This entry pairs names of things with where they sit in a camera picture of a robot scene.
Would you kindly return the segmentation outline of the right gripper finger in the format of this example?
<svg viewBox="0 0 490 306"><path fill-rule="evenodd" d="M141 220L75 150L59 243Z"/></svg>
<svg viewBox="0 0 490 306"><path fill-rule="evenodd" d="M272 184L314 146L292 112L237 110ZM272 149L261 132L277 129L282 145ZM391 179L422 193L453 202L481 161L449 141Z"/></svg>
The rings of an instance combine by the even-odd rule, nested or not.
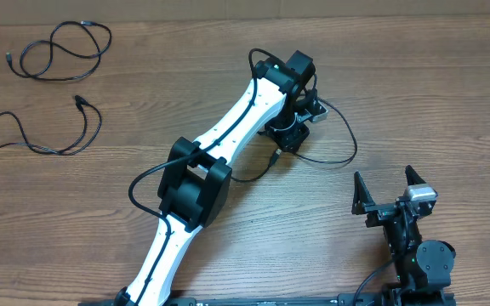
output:
<svg viewBox="0 0 490 306"><path fill-rule="evenodd" d="M411 165L406 165L405 174L406 174L408 186L425 184L425 181L418 175L418 173L414 170L414 168Z"/></svg>
<svg viewBox="0 0 490 306"><path fill-rule="evenodd" d="M354 195L351 213L355 215L366 214L375 205L376 203L371 197L361 174L356 171L354 173Z"/></svg>

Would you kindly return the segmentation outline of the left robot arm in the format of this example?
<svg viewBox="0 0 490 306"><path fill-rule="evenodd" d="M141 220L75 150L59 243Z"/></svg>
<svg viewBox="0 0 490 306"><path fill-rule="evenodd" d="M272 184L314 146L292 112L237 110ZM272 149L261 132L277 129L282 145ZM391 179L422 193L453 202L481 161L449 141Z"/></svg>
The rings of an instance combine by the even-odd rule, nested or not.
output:
<svg viewBox="0 0 490 306"><path fill-rule="evenodd" d="M133 185L162 171L161 199L154 216L157 233L133 282L116 296L116 305L163 305L176 271L195 236L218 216L228 196L232 164L261 133L284 152L294 153L309 134L305 121L310 98L300 95L314 76L313 60L300 51L282 62L269 54L250 65L252 79L243 96L203 135L179 138L167 162L140 174Z"/></svg>

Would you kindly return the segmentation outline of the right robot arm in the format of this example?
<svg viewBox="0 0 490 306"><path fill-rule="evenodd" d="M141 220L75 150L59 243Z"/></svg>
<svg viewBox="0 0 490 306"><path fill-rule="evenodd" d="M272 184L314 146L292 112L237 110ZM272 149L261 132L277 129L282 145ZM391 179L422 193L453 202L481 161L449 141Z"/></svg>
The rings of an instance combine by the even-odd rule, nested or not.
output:
<svg viewBox="0 0 490 306"><path fill-rule="evenodd" d="M394 202L377 204L359 172L354 173L351 212L366 217L368 228L381 226L390 251L390 260L359 285L352 305L454 305L451 285L456 251L445 241L427 240L419 232L418 221L432 214L438 193L412 166L405 168L407 188ZM376 275L394 266L397 282L384 284L379 293L363 289Z"/></svg>

